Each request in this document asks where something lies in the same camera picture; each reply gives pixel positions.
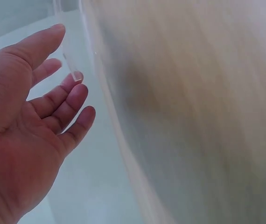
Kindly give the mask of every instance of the white surface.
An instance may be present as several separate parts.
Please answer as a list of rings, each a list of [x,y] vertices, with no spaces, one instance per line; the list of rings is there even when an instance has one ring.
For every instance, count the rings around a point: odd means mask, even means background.
[[[35,31],[51,26],[54,18],[38,21],[0,38],[0,48],[13,44]],[[86,105],[93,105],[97,117],[83,143],[66,159],[47,198],[21,224],[141,224],[141,215],[121,159],[113,127],[98,81],[92,75],[84,41],[78,39],[78,67],[89,88]],[[49,91],[69,72],[58,50],[51,57],[63,61],[63,68],[37,85],[28,98]]]

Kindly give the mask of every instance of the transparent plastic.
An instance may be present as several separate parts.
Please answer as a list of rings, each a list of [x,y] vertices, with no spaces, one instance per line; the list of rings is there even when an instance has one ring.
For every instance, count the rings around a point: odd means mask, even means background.
[[[66,35],[62,43],[64,58],[75,81],[81,79],[78,68],[81,67],[80,57],[77,52],[80,48],[80,41],[86,42],[90,46],[88,30],[84,18],[83,5],[81,0],[53,0],[54,13],[57,23],[62,23],[66,27]],[[92,56],[91,49],[88,49],[89,57]]]

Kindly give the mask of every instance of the hand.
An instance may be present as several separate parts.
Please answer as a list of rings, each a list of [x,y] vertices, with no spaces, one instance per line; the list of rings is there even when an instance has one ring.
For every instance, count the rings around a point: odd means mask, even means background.
[[[65,28],[56,25],[0,50],[0,223],[17,223],[50,190],[64,158],[84,138],[95,119],[82,107],[87,87],[69,75],[41,98],[26,101],[29,90],[60,67],[45,60],[61,44]]]

